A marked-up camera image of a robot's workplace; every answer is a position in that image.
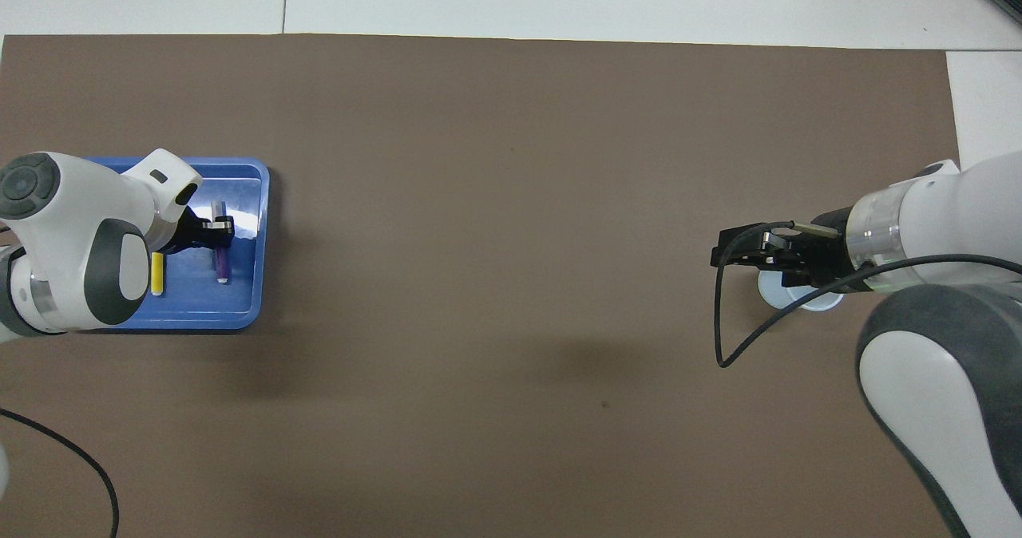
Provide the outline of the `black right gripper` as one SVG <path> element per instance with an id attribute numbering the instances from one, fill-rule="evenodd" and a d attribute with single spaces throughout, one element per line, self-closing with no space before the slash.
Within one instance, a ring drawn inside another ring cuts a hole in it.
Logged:
<path id="1" fill-rule="evenodd" d="M 711 267 L 741 265 L 780 274 L 782 287 L 827 286 L 854 272 L 846 246 L 846 229 L 853 207 L 837 208 L 812 218 L 811 224 L 835 229 L 836 239 L 808 235 L 802 257 L 792 248 L 792 235 L 778 235 L 789 225 L 743 225 L 723 229 L 711 249 Z"/>

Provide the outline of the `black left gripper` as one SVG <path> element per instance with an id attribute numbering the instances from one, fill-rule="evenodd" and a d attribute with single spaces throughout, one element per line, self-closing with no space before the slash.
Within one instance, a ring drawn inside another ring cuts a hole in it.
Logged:
<path id="1" fill-rule="evenodd" d="M 164 245 L 164 253 L 181 253 L 189 248 L 230 248 L 234 232 L 235 221 L 232 216 L 216 216 L 208 220 L 186 206 L 176 222 L 174 235 Z"/>

